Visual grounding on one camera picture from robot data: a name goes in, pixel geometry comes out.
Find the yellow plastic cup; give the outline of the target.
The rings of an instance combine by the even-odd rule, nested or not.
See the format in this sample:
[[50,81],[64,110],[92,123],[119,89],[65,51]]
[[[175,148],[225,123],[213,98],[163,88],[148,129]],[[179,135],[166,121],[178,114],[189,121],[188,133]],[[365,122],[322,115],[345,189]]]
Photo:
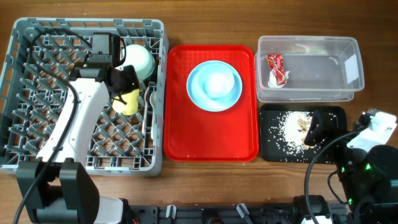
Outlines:
[[138,111],[138,97],[140,94],[139,89],[135,89],[129,93],[120,96],[115,96],[112,107],[117,113],[122,113],[126,116],[133,115]]

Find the mint green bowl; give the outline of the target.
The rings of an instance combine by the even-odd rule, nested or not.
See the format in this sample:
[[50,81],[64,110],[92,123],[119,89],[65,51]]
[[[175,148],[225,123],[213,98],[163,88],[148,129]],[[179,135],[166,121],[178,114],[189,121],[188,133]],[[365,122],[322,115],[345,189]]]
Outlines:
[[124,70],[126,66],[132,65],[139,81],[149,78],[155,70],[155,59],[152,54],[144,46],[136,44],[128,45],[126,52],[126,59],[118,69]]

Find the white plastic spoon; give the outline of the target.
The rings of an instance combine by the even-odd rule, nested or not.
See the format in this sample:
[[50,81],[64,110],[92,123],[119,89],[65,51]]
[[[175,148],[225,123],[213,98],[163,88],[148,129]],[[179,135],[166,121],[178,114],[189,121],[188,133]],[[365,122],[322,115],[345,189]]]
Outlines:
[[151,131],[150,131],[150,136],[151,139],[155,139],[155,123],[156,123],[156,115],[155,115],[155,104],[156,104],[156,91],[153,91],[150,95],[150,105],[152,107],[152,123],[151,123]]

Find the rice and food scraps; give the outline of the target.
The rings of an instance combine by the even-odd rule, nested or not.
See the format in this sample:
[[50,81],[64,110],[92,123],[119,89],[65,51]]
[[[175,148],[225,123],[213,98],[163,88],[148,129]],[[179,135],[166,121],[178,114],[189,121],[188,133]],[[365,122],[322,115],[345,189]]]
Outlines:
[[308,163],[320,150],[320,145],[304,143],[312,112],[271,111],[265,128],[263,157],[272,162]]

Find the white plastic fork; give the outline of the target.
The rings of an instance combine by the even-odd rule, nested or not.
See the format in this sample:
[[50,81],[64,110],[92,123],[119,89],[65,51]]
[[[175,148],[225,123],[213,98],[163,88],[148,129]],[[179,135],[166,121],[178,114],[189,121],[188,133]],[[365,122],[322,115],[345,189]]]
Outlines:
[[147,127],[147,114],[148,114],[148,107],[149,107],[149,90],[150,88],[147,87],[144,93],[144,115],[142,121],[142,133],[146,135],[146,127]]

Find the white tissue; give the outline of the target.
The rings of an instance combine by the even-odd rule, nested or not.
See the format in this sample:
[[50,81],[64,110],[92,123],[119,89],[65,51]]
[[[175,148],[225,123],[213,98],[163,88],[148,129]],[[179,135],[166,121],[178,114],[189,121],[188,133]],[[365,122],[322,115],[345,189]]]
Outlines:
[[284,73],[284,76],[282,77],[282,81],[278,82],[277,75],[280,73],[279,70],[277,69],[272,69],[269,73],[269,81],[268,81],[268,86],[270,88],[282,88],[287,84],[287,80],[289,79],[289,71],[286,71]]

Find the red snack wrapper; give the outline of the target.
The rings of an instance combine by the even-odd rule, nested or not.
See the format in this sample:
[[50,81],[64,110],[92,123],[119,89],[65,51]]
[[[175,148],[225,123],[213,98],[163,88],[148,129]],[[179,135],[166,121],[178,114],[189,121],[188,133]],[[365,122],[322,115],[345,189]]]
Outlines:
[[281,54],[270,54],[266,56],[268,66],[270,68],[270,71],[272,69],[277,69],[280,71],[280,73],[277,75],[278,82],[282,81],[282,77],[284,76],[284,73],[286,72],[284,70],[284,60]]

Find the light blue plate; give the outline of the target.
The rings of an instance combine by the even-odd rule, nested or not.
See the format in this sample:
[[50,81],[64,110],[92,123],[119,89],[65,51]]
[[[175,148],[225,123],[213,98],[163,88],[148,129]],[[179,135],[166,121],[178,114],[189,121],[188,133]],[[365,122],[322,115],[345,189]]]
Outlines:
[[234,87],[233,89],[224,97],[221,98],[209,98],[203,91],[200,90],[198,85],[198,73],[199,69],[204,63],[210,61],[219,60],[209,60],[197,65],[189,74],[187,78],[187,93],[191,101],[199,108],[210,111],[210,112],[220,112],[225,111],[234,106],[240,99],[243,92],[243,81],[238,71],[226,62],[219,61],[229,65],[231,71],[234,75]]

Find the small green saucer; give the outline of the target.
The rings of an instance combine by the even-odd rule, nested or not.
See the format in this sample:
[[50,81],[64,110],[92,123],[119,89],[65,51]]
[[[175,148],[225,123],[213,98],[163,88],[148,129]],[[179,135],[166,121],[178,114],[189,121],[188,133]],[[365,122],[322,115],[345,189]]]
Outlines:
[[198,85],[207,97],[221,98],[233,89],[234,75],[229,65],[210,61],[199,69]]

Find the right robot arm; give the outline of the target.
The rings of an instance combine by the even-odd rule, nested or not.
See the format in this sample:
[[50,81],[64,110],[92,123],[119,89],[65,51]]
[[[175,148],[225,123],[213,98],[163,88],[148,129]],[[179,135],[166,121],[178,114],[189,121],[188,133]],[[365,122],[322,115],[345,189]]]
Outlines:
[[343,186],[351,223],[397,223],[397,148],[387,145],[397,118],[381,110],[361,113],[352,131],[339,129],[320,111],[312,120],[304,143],[320,145],[304,180],[307,223],[331,223],[331,212],[315,213],[310,202],[311,171],[320,156],[328,154]]

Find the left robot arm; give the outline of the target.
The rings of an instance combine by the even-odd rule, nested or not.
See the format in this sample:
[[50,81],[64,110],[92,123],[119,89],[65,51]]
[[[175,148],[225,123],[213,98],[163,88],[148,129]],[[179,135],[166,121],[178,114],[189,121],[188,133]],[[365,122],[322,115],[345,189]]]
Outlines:
[[100,195],[86,171],[88,148],[100,113],[109,100],[139,88],[133,66],[125,66],[126,44],[96,32],[90,52],[63,80],[67,100],[49,140],[34,161],[16,171],[22,201],[14,221],[26,211],[32,223],[138,223],[124,198]]

